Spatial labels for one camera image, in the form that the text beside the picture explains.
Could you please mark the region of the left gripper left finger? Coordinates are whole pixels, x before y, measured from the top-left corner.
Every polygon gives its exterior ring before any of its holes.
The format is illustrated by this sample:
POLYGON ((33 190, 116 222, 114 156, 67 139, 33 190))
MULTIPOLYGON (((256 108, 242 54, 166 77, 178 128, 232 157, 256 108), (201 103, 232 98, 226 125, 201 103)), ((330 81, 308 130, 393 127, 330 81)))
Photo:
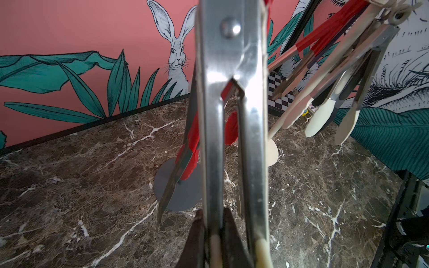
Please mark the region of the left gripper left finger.
POLYGON ((187 241, 175 268, 204 267, 204 238, 203 210, 199 209, 193 219, 187 241))

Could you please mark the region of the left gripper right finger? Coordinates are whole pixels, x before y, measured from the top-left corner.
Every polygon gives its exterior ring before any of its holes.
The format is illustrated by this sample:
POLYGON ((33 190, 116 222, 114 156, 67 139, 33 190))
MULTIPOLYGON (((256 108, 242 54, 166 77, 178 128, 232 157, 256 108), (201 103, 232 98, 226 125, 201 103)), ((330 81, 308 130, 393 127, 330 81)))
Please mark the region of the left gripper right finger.
POLYGON ((227 207, 223 209, 222 264, 224 268, 253 268, 248 251, 244 248, 238 228, 227 207))

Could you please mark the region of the cream steel tongs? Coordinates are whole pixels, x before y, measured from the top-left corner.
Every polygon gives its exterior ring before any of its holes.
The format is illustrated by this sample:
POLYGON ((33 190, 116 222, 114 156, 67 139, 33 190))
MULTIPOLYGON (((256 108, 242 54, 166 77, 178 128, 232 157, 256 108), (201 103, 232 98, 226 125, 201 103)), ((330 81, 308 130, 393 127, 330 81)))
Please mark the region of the cream steel tongs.
POLYGON ((359 36, 356 44, 346 50, 336 64, 315 86, 301 91, 293 106, 282 116, 283 128, 293 125, 302 112, 325 89, 331 87, 324 102, 309 121, 305 134, 311 137, 333 119, 349 94, 358 89, 349 111, 335 134, 335 144, 343 144, 352 133, 360 109, 388 45, 399 32, 397 24, 375 19, 359 36))

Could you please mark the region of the red steel tongs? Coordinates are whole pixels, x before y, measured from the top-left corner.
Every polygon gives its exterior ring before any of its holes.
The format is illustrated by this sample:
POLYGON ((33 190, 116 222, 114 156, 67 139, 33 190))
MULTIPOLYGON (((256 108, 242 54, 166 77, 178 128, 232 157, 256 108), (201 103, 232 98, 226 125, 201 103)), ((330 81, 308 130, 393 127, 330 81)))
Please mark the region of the red steel tongs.
POLYGON ((225 125, 225 144, 232 145, 238 139, 238 112, 234 111, 225 125))

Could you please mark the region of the black steel tongs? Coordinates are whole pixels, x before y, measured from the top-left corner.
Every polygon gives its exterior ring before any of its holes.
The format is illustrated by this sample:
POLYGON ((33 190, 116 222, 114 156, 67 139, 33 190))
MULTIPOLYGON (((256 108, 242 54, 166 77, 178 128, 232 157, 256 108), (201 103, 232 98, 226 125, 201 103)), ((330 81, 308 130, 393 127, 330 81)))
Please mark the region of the black steel tongs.
POLYGON ((308 123, 305 129, 306 137, 315 136, 320 132, 328 124, 329 119, 336 115, 337 110, 353 89, 358 86, 352 107, 343 118, 335 135, 336 143, 344 143, 351 135, 359 118, 364 98, 378 68, 378 59, 382 57, 379 50, 380 43, 376 34, 369 35, 335 70, 334 73, 339 75, 339 79, 308 123))

